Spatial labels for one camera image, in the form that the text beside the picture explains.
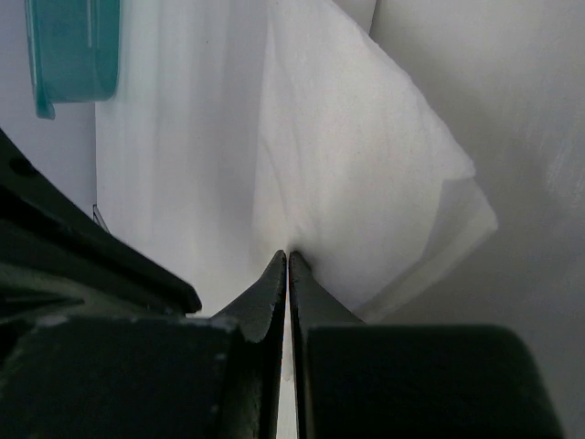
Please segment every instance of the white surface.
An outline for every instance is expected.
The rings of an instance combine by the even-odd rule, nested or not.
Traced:
[[[206,314],[292,247],[351,309],[390,310],[495,229],[471,161],[332,2],[127,1],[123,16],[119,92],[96,112],[101,213]]]
[[[473,159],[499,231],[389,316],[486,322],[534,352],[585,437],[585,2],[379,0],[371,35]]]
[[[0,2],[0,126],[63,194],[91,215],[96,199],[93,103],[56,106],[55,121],[35,114],[22,0]]]

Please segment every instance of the container lid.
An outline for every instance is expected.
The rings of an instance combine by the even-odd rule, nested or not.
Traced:
[[[27,0],[27,36],[28,58],[30,63],[30,79],[33,84],[33,96],[37,106],[37,116],[42,119],[55,119],[55,108],[47,96],[38,42],[38,26],[36,21],[36,2]]]

